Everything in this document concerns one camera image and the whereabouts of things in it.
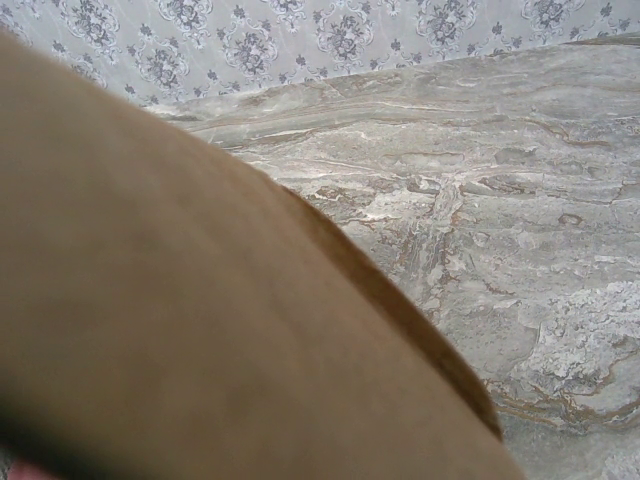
blurry brown object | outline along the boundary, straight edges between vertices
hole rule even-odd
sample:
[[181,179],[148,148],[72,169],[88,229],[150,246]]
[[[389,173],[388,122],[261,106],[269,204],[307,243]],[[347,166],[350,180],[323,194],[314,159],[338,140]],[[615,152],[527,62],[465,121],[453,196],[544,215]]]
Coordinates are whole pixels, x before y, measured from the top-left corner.
[[522,478],[321,213],[12,39],[0,64],[4,444],[66,478]]

pink skin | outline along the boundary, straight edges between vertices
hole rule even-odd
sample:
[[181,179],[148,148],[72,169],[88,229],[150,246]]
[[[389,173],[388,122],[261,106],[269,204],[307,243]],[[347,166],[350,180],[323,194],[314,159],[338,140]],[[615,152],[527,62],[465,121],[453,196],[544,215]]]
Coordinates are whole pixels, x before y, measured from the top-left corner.
[[33,465],[16,460],[9,469],[7,480],[59,480],[58,478],[43,472]]

marble veining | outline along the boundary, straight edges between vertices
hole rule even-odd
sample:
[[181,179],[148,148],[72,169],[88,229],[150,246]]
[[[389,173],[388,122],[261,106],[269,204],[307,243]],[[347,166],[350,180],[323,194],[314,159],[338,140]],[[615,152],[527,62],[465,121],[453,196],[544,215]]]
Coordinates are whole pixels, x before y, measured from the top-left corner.
[[639,47],[152,111],[330,215],[484,379],[530,478],[640,478]]

gray marble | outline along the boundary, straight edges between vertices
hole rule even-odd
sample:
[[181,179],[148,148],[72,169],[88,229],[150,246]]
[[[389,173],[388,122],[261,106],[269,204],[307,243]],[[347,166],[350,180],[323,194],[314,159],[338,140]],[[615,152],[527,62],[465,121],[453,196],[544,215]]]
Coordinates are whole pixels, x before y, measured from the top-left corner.
[[329,214],[532,479],[640,478],[640,37],[155,107]]

damask wallpaper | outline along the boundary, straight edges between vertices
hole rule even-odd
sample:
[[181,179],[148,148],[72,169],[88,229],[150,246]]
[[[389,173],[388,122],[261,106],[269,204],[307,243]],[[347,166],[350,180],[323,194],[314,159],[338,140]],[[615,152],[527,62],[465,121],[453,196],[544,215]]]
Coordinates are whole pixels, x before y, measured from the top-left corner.
[[0,28],[146,105],[640,30],[638,0],[0,0]]

